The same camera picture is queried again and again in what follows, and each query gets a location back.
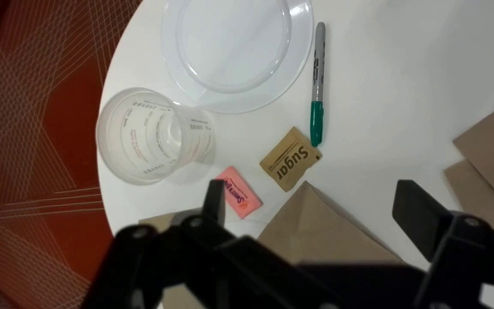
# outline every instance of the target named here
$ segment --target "floor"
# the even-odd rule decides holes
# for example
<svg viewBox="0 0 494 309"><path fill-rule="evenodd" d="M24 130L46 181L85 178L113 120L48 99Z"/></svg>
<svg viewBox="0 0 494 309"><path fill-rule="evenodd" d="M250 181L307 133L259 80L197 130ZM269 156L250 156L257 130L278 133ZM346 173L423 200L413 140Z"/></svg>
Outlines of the floor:
<svg viewBox="0 0 494 309"><path fill-rule="evenodd" d="M139 0L10 0L0 22L0 293L77 307L111 240L97 176L101 85Z"/></svg>

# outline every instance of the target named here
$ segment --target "white plate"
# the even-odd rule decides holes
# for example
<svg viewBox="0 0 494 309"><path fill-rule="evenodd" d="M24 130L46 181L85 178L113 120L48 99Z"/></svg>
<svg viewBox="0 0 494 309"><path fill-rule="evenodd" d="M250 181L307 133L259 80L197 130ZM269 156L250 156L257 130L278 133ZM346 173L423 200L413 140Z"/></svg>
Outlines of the white plate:
<svg viewBox="0 0 494 309"><path fill-rule="evenodd" d="M163 54L197 106L250 111L293 83L310 51L312 23L308 0L173 0Z"/></svg>

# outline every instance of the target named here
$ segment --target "table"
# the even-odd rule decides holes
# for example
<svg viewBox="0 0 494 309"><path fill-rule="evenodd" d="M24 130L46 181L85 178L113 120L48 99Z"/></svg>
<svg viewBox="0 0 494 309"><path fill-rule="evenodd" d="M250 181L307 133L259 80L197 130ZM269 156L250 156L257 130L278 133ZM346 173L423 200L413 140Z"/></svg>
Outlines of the table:
<svg viewBox="0 0 494 309"><path fill-rule="evenodd" d="M166 0L144 0L113 54L101 106L125 87L151 87L180 101L161 54ZM334 198L406 262L427 262L391 217L398 178L413 178L456 209L442 169L461 159L453 138L494 109L494 1L312 0L327 22L324 157L305 180ZM209 178L235 164L264 205L226 228L257 235L293 192L259 159L296 125L308 126L312 58L295 83L266 107L214 114L216 152L156 185L135 186L97 159L106 216L115 233L140 217L200 205Z"/></svg>

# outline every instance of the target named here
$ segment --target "black object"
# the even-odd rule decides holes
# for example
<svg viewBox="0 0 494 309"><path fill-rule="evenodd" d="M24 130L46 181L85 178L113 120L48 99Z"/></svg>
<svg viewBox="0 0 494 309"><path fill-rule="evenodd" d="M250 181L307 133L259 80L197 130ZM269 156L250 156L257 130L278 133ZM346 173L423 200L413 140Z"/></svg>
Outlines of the black object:
<svg viewBox="0 0 494 309"><path fill-rule="evenodd" d="M458 309L480 303L494 284L494 229L449 212L411 180L399 180L393 216L432 262L429 272L406 264L290 265L250 236L221 226L223 181L212 180L200 214L158 233L137 224L118 231L85 309L152 309L163 288L185 283L206 307L413 307Z"/></svg>

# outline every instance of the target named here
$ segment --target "marker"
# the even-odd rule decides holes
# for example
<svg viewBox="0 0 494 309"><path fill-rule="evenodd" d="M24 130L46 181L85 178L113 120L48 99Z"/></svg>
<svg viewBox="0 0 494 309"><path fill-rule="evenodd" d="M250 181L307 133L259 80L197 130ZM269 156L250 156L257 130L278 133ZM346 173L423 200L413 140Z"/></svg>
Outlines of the marker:
<svg viewBox="0 0 494 309"><path fill-rule="evenodd" d="M322 83L326 68L326 23L319 22L315 27L314 46L314 83L310 106L310 142L315 147L322 140Z"/></svg>

